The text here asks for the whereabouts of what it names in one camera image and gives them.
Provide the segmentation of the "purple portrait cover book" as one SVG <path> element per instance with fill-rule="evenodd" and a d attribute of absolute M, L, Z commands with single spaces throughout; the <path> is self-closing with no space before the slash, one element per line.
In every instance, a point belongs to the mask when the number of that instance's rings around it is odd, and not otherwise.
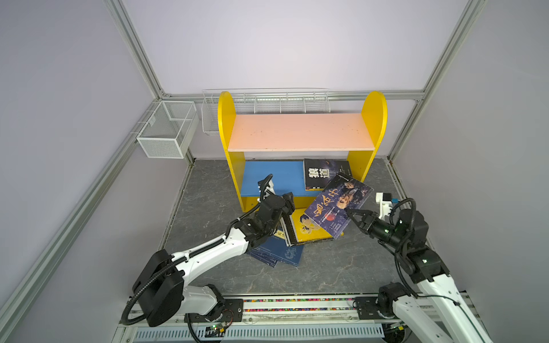
<path fill-rule="evenodd" d="M 360 210 L 373 192 L 371 186 L 337 173 L 305 210 L 305 215 L 337 239 L 351 222 L 347 210 Z"/>

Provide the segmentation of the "black wolf cover book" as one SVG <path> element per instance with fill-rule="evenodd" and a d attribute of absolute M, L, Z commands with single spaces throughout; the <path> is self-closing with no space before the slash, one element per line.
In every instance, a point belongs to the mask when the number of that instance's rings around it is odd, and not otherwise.
<path fill-rule="evenodd" d="M 304 185 L 306 191 L 323 190 L 339 172 L 350 176 L 350 163 L 343 159 L 304 159 Z"/>

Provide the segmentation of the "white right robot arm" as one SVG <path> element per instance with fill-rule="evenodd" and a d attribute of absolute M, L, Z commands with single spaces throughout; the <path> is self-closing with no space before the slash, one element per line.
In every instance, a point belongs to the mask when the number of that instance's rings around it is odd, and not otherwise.
<path fill-rule="evenodd" d="M 398 319 L 422 342 L 490 342 L 449 269 L 427 245 L 429 225 L 411 207 L 389 221 L 370 210 L 347 210 L 358 229 L 393 254 L 399 282 L 380 287 L 373 309 Z"/>

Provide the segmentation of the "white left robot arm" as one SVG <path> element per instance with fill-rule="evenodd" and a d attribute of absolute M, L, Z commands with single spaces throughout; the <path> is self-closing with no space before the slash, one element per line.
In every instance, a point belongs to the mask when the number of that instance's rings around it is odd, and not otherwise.
<path fill-rule="evenodd" d="M 197 314 L 208 321 L 222 318 L 226 300 L 213 284 L 196 287 L 200 275 L 233 257 L 265 243 L 283 216 L 295 210 L 293 193 L 268 194 L 250 211 L 231 222 L 226 233 L 204 244 L 170 254 L 154 253 L 132 287 L 120 322 L 130 326 L 146 321 L 156 327 L 178 312 Z"/>

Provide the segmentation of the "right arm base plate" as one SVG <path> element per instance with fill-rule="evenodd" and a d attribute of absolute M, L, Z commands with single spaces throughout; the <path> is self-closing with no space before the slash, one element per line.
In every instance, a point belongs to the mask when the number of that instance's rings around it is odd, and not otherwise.
<path fill-rule="evenodd" d="M 357 311 L 360 320 L 392 319 L 393 309 L 386 296 L 379 294 L 377 297 L 356 297 L 353 308 Z"/>

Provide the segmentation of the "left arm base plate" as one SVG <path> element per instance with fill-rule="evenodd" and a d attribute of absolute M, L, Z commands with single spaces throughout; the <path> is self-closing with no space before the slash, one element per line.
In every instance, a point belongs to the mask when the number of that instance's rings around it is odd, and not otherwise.
<path fill-rule="evenodd" d="M 244 314 L 244 300 L 225 299 L 219 302 L 209 313 L 201 315 L 191 313 L 191 323 L 241 322 Z"/>

